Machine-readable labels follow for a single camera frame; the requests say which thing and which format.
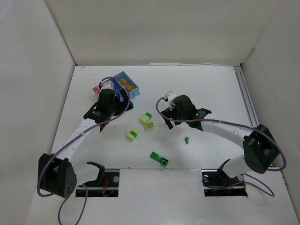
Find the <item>lime green lego brick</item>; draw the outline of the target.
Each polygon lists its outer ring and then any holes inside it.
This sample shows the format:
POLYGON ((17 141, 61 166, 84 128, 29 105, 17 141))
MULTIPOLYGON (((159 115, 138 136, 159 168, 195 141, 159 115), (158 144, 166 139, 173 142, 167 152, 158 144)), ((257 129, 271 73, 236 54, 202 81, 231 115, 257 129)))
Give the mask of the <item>lime green lego brick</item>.
POLYGON ((153 122, 148 122, 148 123, 144 124, 144 127, 145 127, 146 131, 150 131, 150 130, 154 129, 154 124, 153 124, 153 122))

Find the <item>pale yellow green-top lego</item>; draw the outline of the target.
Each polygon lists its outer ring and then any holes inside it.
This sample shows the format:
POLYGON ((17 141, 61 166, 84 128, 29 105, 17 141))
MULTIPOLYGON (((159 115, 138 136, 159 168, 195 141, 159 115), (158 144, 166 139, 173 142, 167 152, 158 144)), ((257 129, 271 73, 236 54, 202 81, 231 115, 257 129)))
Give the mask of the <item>pale yellow green-top lego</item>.
POLYGON ((145 113, 143 116, 140 116, 140 122, 142 124, 147 124, 152 118, 152 115, 150 113, 145 113))

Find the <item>large yellow lego brick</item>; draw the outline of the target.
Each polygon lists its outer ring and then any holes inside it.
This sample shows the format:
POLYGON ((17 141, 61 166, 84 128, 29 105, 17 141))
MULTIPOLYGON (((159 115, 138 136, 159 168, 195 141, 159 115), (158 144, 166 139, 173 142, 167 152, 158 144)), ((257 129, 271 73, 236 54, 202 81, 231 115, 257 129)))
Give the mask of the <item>large yellow lego brick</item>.
POLYGON ((120 83, 122 86, 125 86, 125 87, 127 87, 127 85, 128 85, 128 82, 127 82, 126 80, 124 80, 124 79, 119 80, 119 83, 120 83))

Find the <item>green lego plate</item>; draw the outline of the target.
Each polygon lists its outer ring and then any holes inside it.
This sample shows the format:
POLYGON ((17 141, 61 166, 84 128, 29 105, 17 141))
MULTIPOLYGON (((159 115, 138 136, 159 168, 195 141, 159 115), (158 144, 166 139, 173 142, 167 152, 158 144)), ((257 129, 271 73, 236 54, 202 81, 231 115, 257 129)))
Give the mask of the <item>green lego plate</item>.
POLYGON ((166 167, 168 164, 168 159, 164 158, 163 156, 161 156, 155 152, 152 152, 150 154, 150 158, 155 160, 156 162, 160 163, 161 166, 166 167))

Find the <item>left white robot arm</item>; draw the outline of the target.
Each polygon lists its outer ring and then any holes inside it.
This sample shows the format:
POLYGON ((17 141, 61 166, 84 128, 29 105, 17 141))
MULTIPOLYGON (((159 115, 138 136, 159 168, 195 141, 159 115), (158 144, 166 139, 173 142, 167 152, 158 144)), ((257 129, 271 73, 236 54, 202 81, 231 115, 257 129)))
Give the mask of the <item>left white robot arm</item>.
POLYGON ((52 154, 43 154, 38 161, 37 193, 40 197, 57 195, 69 198, 77 186, 100 185, 105 180, 105 167, 88 161, 88 168, 75 166, 73 159, 87 149, 88 143, 133 108, 128 90, 116 93, 102 89, 98 101, 84 114, 83 120, 63 146, 52 154))

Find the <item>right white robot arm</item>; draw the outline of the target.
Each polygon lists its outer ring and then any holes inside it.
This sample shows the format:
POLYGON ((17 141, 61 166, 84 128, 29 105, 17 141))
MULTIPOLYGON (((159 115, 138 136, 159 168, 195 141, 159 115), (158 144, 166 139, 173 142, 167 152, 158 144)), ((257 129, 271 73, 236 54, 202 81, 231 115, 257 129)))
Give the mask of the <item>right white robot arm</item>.
POLYGON ((234 178, 249 171, 263 174, 280 154, 270 131, 264 125, 249 127, 221 120, 208 109, 197 109, 188 96, 178 96, 172 91, 162 99, 168 103, 168 107, 160 115, 169 129, 187 123, 191 128, 220 136, 243 149, 243 155, 226 160, 217 169, 222 178, 234 178))

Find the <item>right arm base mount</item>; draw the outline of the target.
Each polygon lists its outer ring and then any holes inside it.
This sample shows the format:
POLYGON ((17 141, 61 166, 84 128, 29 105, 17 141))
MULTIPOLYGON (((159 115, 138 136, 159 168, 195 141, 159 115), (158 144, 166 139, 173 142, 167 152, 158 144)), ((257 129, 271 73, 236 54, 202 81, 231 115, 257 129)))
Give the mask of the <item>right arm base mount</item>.
POLYGON ((202 169, 202 184, 205 197, 243 196, 247 197, 244 176, 230 178, 218 169, 202 169))

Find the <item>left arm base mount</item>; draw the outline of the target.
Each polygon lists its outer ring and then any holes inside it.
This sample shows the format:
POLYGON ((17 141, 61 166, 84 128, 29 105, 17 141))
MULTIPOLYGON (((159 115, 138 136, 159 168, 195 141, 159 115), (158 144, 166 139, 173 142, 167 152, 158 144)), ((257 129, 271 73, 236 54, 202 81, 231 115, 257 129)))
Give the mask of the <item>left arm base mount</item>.
POLYGON ((84 197, 118 197, 120 169, 108 169, 103 165, 87 162, 75 169, 77 185, 74 196, 84 197))

